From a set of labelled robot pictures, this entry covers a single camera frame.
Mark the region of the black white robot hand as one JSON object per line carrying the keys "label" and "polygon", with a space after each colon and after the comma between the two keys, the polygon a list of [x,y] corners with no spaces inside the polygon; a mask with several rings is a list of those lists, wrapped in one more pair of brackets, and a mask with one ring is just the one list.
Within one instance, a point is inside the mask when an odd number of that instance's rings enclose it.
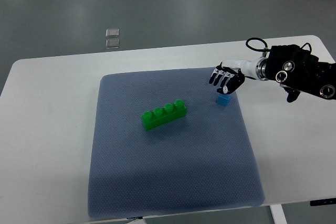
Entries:
{"label": "black white robot hand", "polygon": [[217,92],[220,94],[232,94],[245,82],[245,79],[267,80],[265,74],[266,63],[266,58],[258,58],[253,61],[224,60],[213,70],[209,84],[219,86]]}

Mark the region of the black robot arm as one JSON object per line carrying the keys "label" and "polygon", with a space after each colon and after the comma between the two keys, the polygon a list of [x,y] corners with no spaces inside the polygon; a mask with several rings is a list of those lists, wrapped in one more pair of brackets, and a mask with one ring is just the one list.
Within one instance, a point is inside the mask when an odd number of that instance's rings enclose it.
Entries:
{"label": "black robot arm", "polygon": [[300,93],[335,99],[335,63],[321,62],[311,54],[311,45],[282,45],[268,47],[261,38],[249,38],[246,46],[262,52],[256,66],[258,77],[275,81],[288,93],[287,102],[297,100]]}

